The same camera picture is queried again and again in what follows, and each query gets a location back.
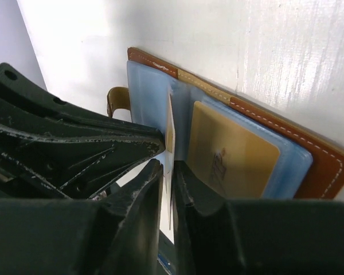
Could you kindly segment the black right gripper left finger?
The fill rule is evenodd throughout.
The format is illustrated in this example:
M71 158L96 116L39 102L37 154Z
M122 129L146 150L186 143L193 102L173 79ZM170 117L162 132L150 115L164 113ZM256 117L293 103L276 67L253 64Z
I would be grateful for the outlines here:
M0 274L155 274L163 166L99 201L0 198Z

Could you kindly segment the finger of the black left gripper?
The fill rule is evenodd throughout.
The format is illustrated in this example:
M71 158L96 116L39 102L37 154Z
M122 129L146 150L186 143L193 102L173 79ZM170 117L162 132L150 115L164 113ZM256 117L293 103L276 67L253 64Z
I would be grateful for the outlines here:
M0 190L7 195L91 199L164 149L158 129L62 101L0 64Z

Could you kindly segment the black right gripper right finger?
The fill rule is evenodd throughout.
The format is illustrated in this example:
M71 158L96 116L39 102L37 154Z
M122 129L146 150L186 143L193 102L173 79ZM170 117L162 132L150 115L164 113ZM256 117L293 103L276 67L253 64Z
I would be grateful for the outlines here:
M344 203L226 199L183 161L172 178L178 274L344 274Z

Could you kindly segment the brown leather card holder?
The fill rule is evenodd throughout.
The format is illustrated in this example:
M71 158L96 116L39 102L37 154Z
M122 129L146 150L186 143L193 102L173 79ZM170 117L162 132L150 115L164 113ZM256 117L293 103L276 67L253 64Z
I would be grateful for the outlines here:
M109 91L108 113L162 132L166 180L183 160L228 198L332 199L344 186L334 143L140 49L127 55L128 85Z

